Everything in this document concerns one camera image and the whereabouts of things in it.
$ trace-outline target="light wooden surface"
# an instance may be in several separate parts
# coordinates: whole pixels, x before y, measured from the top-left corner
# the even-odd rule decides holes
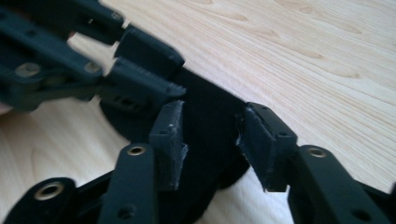
[[[178,49],[191,70],[271,107],[300,145],[329,149],[359,181],[389,191],[396,180],[395,1],[104,2]],[[114,47],[70,43],[111,65]],[[125,145],[97,101],[1,116],[0,219],[41,180],[82,185],[112,169]],[[198,223],[291,223],[286,197],[263,193],[250,170]]]

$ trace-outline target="robotic hand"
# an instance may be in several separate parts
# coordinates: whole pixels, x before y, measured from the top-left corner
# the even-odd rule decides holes
[[[174,49],[123,24],[97,1],[1,1],[0,101],[30,111],[98,95],[106,118],[132,142],[113,172],[82,187],[69,178],[33,186],[6,223],[191,223],[249,165],[265,190],[290,186],[296,223],[395,222],[395,190],[353,180],[324,148],[298,147],[271,109],[196,76]],[[108,74],[67,46],[70,32],[119,43]]]

